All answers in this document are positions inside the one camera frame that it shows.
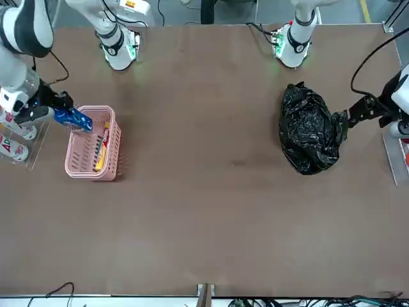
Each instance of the pink plastic basket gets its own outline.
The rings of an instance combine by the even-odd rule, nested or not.
[[[89,180],[114,180],[120,150],[121,129],[115,122],[115,112],[109,106],[82,106],[78,108],[93,120],[93,133],[71,131],[65,156],[65,171],[72,178]],[[104,135],[105,123],[109,122],[109,139],[104,167],[93,171],[96,164],[98,136]]]

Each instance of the yellow package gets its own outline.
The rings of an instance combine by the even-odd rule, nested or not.
[[[102,139],[102,144],[100,152],[98,154],[98,159],[96,160],[95,170],[100,171],[104,167],[105,155],[108,149],[108,139],[109,139],[109,123],[105,123],[104,138]]]

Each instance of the brown table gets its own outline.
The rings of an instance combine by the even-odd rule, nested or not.
[[[64,171],[52,124],[31,173],[0,164],[0,293],[409,296],[408,189],[395,189],[377,121],[341,158],[296,173],[277,137],[281,94],[305,81],[331,111],[360,97],[350,78],[388,36],[381,25],[318,26],[297,70],[245,26],[149,28],[141,62],[115,72],[91,29],[61,29],[55,52],[77,104],[109,104],[123,131],[112,183]],[[42,77],[62,74],[52,58]],[[394,44],[357,77],[379,94],[399,70]]]

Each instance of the white bottle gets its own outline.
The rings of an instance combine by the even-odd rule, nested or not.
[[[26,146],[0,134],[0,154],[21,162],[27,159],[28,153],[29,151]]]
[[[14,121],[13,115],[3,109],[0,109],[0,123],[24,139],[31,140],[37,136],[36,126],[20,126]]]

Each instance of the cable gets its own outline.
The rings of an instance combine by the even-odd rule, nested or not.
[[[71,299],[72,299],[72,297],[73,297],[73,295],[74,295],[74,283],[72,283],[71,281],[69,281],[68,283],[65,283],[64,285],[58,287],[57,289],[55,289],[55,290],[53,290],[53,291],[47,293],[47,294],[45,295],[45,298],[48,299],[48,298],[49,298],[50,296],[52,296],[54,293],[56,293],[56,292],[58,292],[58,291],[64,289],[64,288],[65,288],[66,286],[68,286],[68,285],[70,285],[72,289],[71,289],[70,297],[68,298],[68,301],[66,302],[66,307],[70,307],[70,301],[71,301]]]
[[[36,63],[36,58],[33,56],[33,66],[31,67],[32,70],[36,71],[37,70],[37,63]]]
[[[56,84],[56,83],[64,81],[64,80],[67,80],[69,78],[69,76],[70,76],[70,73],[69,73],[68,69],[66,69],[64,63],[52,51],[50,51],[50,53],[54,57],[54,59],[56,59],[56,61],[64,68],[66,75],[64,77],[60,78],[60,79],[57,79],[55,81],[52,81],[51,83],[48,83],[47,84],[48,86]]]
[[[260,24],[260,26],[258,26],[257,24],[255,24],[255,23],[253,23],[253,22],[246,22],[245,25],[246,25],[246,26],[253,26],[253,27],[255,27],[258,31],[260,31],[260,32],[262,32],[262,33],[264,33],[264,34],[267,34],[267,35],[272,35],[272,34],[273,34],[272,32],[269,32],[269,31],[264,30],[264,29],[263,29],[263,26],[262,26],[261,24]]]
[[[27,307],[30,307],[31,303],[34,301],[34,297],[30,298],[30,301],[27,304]]]
[[[317,299],[315,302],[312,303],[310,307],[314,307],[315,305],[318,304],[318,302],[322,301],[321,299]]]
[[[266,41],[267,41],[270,45],[277,46],[276,43],[273,43],[273,42],[272,42],[270,39],[268,39],[268,37],[267,37],[267,35],[272,36],[272,35],[273,35],[273,32],[276,31],[276,30],[266,31],[266,30],[263,29],[263,25],[262,25],[262,24],[260,24],[260,25],[258,26],[258,25],[256,25],[256,24],[253,23],[253,22],[246,22],[245,25],[246,25],[246,26],[253,26],[253,27],[255,27],[255,28],[257,29],[257,31],[260,31],[260,32],[263,34],[264,38],[266,39]]]
[[[191,7],[189,4],[183,3],[182,0],[180,0],[180,3],[181,3],[183,6],[186,6],[187,8],[190,8],[191,10],[201,10],[201,8],[194,8],[194,7]]]
[[[105,2],[105,0],[102,0],[102,3],[104,4],[104,6],[106,7],[106,9],[108,10],[109,13],[112,14],[112,16],[114,16],[115,20],[112,20],[111,18],[109,18],[107,12],[104,10],[105,16],[109,19],[109,21],[111,21],[112,23],[116,23],[118,22],[118,20],[122,21],[122,22],[127,22],[129,24],[143,24],[146,28],[148,27],[148,25],[145,23],[145,21],[141,21],[141,20],[137,20],[137,21],[132,21],[132,20],[125,20],[122,18],[119,18],[117,15],[114,14],[114,12],[108,7],[107,3]]]
[[[159,12],[160,16],[162,16],[162,27],[164,27],[165,26],[165,15],[162,14],[162,12],[160,11],[159,4],[160,4],[160,0],[158,0],[158,12]]]
[[[406,29],[400,31],[398,34],[392,36],[391,38],[389,38],[388,40],[386,40],[385,42],[381,43],[377,48],[375,48],[363,61],[362,63],[359,65],[358,69],[355,71],[355,73],[353,74],[352,78],[351,78],[351,91],[353,91],[354,93],[357,94],[361,94],[361,95],[366,95],[371,97],[376,103],[378,103],[380,106],[382,106],[385,110],[387,110],[388,112],[391,112],[390,109],[385,106],[384,104],[382,104],[379,99],[377,97],[375,97],[372,93],[369,93],[367,91],[361,91],[361,90],[357,90],[356,88],[354,88],[353,86],[353,82],[358,74],[358,72],[360,71],[360,69],[364,66],[364,64],[376,53],[378,52],[381,48],[385,47],[388,43],[394,41],[395,39],[397,39],[398,37],[400,37],[401,35],[404,35],[406,32],[409,31],[409,27],[407,27]]]

